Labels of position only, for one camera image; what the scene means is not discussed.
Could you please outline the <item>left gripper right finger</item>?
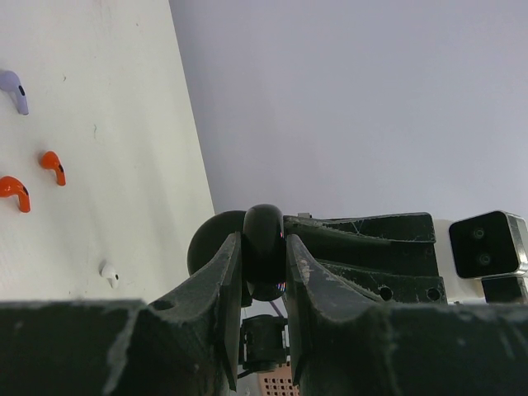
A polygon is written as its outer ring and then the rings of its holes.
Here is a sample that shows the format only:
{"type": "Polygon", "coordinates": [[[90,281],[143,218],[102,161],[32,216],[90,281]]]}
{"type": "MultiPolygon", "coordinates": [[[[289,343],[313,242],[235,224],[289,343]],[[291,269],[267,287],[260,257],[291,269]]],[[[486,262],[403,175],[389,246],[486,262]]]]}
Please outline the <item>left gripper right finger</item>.
{"type": "Polygon", "coordinates": [[[286,242],[294,383],[303,395],[390,395],[384,305],[324,268],[300,237],[286,242]]]}

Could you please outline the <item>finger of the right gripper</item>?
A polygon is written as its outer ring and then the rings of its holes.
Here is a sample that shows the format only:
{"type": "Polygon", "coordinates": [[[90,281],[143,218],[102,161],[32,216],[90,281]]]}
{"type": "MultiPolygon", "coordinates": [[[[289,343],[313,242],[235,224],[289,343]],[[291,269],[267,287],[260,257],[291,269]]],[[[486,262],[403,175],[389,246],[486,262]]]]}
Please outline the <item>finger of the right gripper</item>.
{"type": "Polygon", "coordinates": [[[447,302],[428,213],[345,219],[287,215],[284,226],[320,265],[374,301],[447,302]]]}

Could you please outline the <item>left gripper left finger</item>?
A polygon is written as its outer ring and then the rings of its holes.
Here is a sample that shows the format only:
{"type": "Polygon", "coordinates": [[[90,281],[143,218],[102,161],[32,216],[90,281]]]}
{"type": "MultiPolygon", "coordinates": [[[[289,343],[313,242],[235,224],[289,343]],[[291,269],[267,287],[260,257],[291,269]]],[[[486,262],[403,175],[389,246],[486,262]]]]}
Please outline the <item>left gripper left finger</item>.
{"type": "Polygon", "coordinates": [[[231,233],[213,258],[138,317],[141,395],[229,395],[237,388],[242,244],[231,233]]]}

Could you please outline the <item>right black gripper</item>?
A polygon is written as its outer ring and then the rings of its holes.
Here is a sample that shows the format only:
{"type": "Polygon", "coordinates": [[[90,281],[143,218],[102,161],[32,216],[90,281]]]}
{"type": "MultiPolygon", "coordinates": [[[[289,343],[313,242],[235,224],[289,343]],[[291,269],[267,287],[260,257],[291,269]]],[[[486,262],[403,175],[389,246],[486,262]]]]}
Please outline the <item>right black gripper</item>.
{"type": "Polygon", "coordinates": [[[245,371],[273,371],[286,363],[286,324],[286,318],[267,314],[242,321],[238,363],[245,371]]]}

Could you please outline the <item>black earbud charging case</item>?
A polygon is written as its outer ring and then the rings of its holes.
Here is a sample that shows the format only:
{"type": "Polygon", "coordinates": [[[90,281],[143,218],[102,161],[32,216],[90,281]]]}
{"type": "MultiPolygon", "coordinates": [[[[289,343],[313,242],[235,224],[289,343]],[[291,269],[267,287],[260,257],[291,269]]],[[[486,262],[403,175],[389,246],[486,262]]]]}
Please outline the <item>black earbud charging case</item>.
{"type": "Polygon", "coordinates": [[[286,240],[283,214],[274,205],[230,210],[205,221],[187,251],[189,273],[192,275],[207,264],[231,233],[241,236],[242,278],[251,298],[280,298],[286,283],[286,240]]]}

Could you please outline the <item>purple earbud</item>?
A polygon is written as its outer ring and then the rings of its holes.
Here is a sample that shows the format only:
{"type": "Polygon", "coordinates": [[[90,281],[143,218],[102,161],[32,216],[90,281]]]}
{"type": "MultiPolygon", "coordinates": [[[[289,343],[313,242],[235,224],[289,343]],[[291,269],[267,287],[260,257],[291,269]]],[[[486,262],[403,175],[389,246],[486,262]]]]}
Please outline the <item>purple earbud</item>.
{"type": "Polygon", "coordinates": [[[1,72],[1,90],[14,97],[15,106],[19,114],[29,115],[26,91],[19,76],[10,70],[1,72]]]}

